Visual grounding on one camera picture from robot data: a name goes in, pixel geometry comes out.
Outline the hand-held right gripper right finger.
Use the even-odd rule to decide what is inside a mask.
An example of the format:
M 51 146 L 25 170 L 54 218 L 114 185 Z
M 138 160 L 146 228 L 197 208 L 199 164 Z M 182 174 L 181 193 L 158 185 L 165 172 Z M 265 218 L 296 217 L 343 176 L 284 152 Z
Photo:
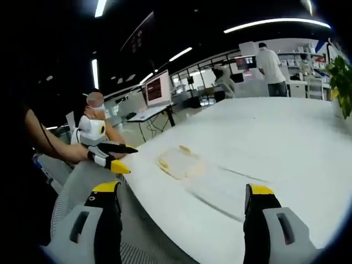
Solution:
M 311 263 L 321 252 L 308 226 L 270 188 L 247 184 L 244 213 L 243 263 Z

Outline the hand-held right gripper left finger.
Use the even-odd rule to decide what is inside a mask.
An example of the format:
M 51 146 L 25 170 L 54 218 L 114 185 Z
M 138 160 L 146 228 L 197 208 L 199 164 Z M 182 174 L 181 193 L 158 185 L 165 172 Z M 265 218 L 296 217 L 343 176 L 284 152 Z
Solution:
M 58 223 L 51 240 L 53 263 L 122 263 L 119 181 L 93 188 L 83 205 Z

